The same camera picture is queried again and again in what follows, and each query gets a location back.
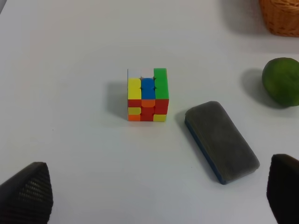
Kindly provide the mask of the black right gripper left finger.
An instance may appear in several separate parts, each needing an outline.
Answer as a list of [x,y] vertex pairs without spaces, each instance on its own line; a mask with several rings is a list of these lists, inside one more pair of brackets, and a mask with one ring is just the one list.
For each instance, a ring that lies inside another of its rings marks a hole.
[[33,162],[0,185],[2,224],[46,224],[53,207],[48,166]]

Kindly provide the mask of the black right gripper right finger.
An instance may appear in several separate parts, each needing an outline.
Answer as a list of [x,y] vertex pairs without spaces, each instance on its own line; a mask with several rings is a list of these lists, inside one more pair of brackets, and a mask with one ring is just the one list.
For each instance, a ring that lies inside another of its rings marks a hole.
[[266,196],[279,224],[299,222],[299,161],[287,154],[275,154],[267,183]]

